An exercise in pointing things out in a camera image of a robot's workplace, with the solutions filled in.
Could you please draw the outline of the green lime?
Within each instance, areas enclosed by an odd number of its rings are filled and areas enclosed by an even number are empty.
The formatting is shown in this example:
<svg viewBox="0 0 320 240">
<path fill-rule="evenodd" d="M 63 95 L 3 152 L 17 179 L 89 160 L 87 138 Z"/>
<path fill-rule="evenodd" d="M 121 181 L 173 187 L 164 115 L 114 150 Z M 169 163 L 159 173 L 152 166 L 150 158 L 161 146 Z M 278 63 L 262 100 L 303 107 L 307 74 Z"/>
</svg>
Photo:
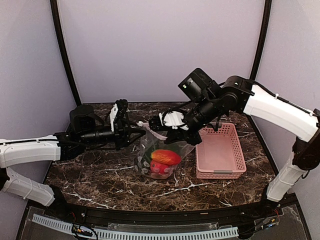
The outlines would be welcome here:
<svg viewBox="0 0 320 240">
<path fill-rule="evenodd" d="M 148 150 L 146 150 L 144 153 L 143 153 L 143 156 L 142 156 L 142 162 L 147 162 L 148 164 L 151 163 L 152 161 L 152 152 L 154 151 L 154 149 L 151 149 L 149 148 Z"/>
</svg>

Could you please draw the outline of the red orange mango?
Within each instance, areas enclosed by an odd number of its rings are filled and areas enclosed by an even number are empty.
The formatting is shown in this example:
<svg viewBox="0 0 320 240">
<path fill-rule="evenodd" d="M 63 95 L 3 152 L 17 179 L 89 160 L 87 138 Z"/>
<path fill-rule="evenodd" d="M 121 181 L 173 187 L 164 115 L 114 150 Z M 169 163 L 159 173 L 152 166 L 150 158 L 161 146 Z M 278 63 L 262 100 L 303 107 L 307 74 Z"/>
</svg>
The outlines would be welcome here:
<svg viewBox="0 0 320 240">
<path fill-rule="evenodd" d="M 181 162 L 181 157 L 174 151 L 168 149 L 157 149 L 151 154 L 152 160 L 169 166 L 177 165 Z"/>
</svg>

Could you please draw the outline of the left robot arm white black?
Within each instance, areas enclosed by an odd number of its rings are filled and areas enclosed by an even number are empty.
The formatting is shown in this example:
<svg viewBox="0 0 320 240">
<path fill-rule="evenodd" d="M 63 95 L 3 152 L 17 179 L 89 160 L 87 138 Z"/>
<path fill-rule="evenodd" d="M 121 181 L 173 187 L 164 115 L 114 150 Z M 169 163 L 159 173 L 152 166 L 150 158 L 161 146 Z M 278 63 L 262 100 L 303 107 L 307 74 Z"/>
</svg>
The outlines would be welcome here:
<svg viewBox="0 0 320 240">
<path fill-rule="evenodd" d="M 80 105 L 69 113 L 65 132 L 39 138 L 0 141 L 0 190 L 28 199 L 67 218 L 70 206 L 61 190 L 25 177 L 12 166 L 41 162 L 73 160 L 87 150 L 121 150 L 143 137 L 146 132 L 129 119 L 128 104 L 118 100 L 109 112 L 109 123 L 95 114 L 90 105 Z"/>
</svg>

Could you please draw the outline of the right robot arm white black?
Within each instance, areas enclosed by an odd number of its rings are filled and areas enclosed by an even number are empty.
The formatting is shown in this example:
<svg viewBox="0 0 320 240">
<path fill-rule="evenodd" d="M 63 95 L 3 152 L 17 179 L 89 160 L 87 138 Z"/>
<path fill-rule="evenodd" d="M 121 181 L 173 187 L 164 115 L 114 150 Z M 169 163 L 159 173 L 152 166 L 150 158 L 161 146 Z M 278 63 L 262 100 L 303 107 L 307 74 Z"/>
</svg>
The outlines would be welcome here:
<svg viewBox="0 0 320 240">
<path fill-rule="evenodd" d="M 271 92 L 262 84 L 237 75 L 218 84 L 201 68 L 193 70 L 178 87 L 195 103 L 189 112 L 170 109 L 160 114 L 166 127 L 166 143 L 201 142 L 199 130 L 230 111 L 263 119 L 296 136 L 292 159 L 268 184 L 265 198 L 255 205 L 255 213 L 266 217 L 299 179 L 320 164 L 320 111 L 300 107 Z"/>
</svg>

